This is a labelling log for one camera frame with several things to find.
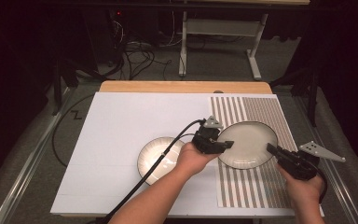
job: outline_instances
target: white tabletop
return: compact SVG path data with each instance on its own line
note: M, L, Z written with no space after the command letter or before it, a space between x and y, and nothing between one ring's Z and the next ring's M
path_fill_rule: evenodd
M207 119L211 115L207 99L212 95L216 94L97 92L51 213L94 217L109 213L140 180L137 160L143 146L162 136L175 137L196 119ZM263 97L276 96L263 94ZM194 133L198 128L194 125L188 133ZM191 136L182 140L190 141ZM210 162L186 183L170 217L282 217L294 214L288 208L218 207L216 164L216 161ZM147 185L143 184L139 190L145 188Z

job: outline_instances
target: round plate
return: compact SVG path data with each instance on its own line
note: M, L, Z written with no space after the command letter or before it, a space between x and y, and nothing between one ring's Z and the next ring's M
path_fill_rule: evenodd
M271 159L267 143L278 145L276 133L266 124L257 121L244 121L223 130L218 142L234 141L232 148L219 156L226 165L237 169L255 168Z
M145 176L173 139L172 137L160 137L147 143L142 148L138 157L138 171L141 177ZM175 167L179 152L184 144L180 140L173 144L170 152L164 157L152 175L146 179L147 184L152 185Z

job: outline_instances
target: dish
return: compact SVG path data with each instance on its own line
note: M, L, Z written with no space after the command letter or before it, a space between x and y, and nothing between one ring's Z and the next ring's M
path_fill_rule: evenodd
M234 141L232 148L219 156L220 161L233 168L250 169L271 159L267 143L276 147L278 136L267 124L244 121L227 127L217 141Z
M145 176L173 139L172 137L160 137L150 141L142 148L138 157L138 171L141 177ZM173 144L170 152L164 157L156 170L153 171L152 175L146 179L147 184L152 185L175 167L179 152L184 144L180 140Z

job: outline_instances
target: glass plate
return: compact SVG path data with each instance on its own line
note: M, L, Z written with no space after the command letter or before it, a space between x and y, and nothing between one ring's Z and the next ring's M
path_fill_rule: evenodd
M150 141L142 148L138 157L138 171L141 177L145 176L173 139L172 137L160 137ZM175 167L179 152L184 144L180 140L173 144L170 152L164 157L152 175L146 179L147 184L152 185Z
M267 143L278 145L277 134L267 125L257 121L244 121L223 130L218 142L234 141L232 148L219 156L224 164L237 169L255 168L271 159Z

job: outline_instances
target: gray carpet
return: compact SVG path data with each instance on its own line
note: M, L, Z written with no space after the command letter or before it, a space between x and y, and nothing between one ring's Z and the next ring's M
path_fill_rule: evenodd
M251 43L249 39L238 42L225 43L207 41L203 49L196 49L203 45L203 42L194 39L189 42L192 49L188 53L187 75L183 80L230 80L230 81L253 81L250 74L250 67L244 55L245 45ZM297 41L279 42L277 39L265 40L260 44L256 58L260 72L265 81L271 81L283 75L287 64L293 55ZM152 63L135 79L138 80L181 80L178 74L179 54L178 47L153 49L155 60L166 63ZM131 55L131 61L136 62L145 56L142 54ZM129 76L128 64L123 68L124 76ZM120 79L120 75L113 75L111 78ZM85 96L92 95L99 89L101 83L95 80L81 79L78 88L71 90L72 93L67 108L75 104ZM293 98L289 87L280 87L274 90L279 96L282 110L287 118L293 137L297 145L302 145L315 139L315 131L321 137L324 145L335 151L337 154L347 158L346 163L335 163L342 179L347 184L351 199L358 209L358 159L351 150L345 135L340 130L339 124L328 107L328 103L320 91L317 105L317 129L310 127L305 119L301 102L303 99ZM17 145L0 171L0 206L17 178L21 168L28 156L38 144L39 138L48 128L53 117L51 113L54 108L52 92L48 93L51 99L38 117L31 123L23 133ZM55 133L55 147L59 157L64 163L70 160L76 140L81 127L87 116L92 97L89 97L71 108L63 117L57 132ZM92 217L60 217L49 213L54 201L55 194L61 183L65 168L54 156L51 144L51 137L44 147L44 154L35 170L33 177L27 186L26 191L16 209L13 210L8 223L87 223ZM327 223L350 223L345 211L341 209L341 202L337 199L334 188L330 188L324 199L323 209L326 213ZM210 220L195 220L197 223L210 223ZM247 223L249 220L220 219L214 223ZM183 220L167 220L167 223L186 223ZM292 218L263 219L263 223L294 223Z

